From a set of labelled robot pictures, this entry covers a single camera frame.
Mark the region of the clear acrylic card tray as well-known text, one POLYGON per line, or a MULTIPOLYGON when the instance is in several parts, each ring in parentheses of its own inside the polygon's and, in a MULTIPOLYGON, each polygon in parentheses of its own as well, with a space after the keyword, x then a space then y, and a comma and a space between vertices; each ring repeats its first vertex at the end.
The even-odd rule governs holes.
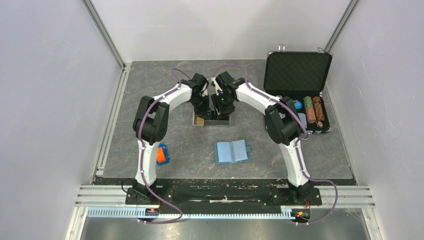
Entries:
MULTIPOLYGON (((191 114, 191 123, 194 126, 194 118, 195 118, 195 112, 192 111, 191 114)), ((231 127, 233 125, 233 121, 231 117, 229 117, 229 120, 205 120, 204 126, 199 127, 231 127)))

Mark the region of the blue card holder wallet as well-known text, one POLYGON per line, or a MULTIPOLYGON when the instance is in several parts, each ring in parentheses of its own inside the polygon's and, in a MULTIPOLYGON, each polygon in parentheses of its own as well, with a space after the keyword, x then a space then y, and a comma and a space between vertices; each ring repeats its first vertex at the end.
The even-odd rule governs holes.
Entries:
POLYGON ((250 162, 252 148, 245 139, 214 143, 216 165, 250 162))

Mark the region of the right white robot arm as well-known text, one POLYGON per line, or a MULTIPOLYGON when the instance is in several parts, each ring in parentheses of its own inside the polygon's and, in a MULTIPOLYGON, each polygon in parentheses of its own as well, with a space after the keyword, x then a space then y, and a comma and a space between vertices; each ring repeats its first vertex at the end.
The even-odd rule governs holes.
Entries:
POLYGON ((295 204, 306 201, 314 188, 300 144, 307 131, 296 113, 293 100, 270 95, 244 78, 234 79, 227 71, 212 77, 211 84, 215 88, 211 99, 218 115, 227 117, 232 114, 235 102, 246 103, 264 115, 266 131, 280 147, 287 168, 289 199, 295 204))

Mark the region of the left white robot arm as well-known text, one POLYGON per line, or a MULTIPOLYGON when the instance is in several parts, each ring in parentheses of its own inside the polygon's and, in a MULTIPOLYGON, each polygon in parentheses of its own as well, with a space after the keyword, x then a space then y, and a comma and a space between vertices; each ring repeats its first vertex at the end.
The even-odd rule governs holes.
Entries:
POLYGON ((145 204, 151 204, 157 198, 157 190, 152 185, 157 179, 157 152, 168 130, 169 113, 188 102, 192 104, 196 117, 205 121, 217 119, 217 111, 210 106, 208 86, 207 78, 195 73, 191 79, 179 81, 162 94, 145 95, 140 99, 132 126, 139 149, 138 169, 132 187, 145 204))

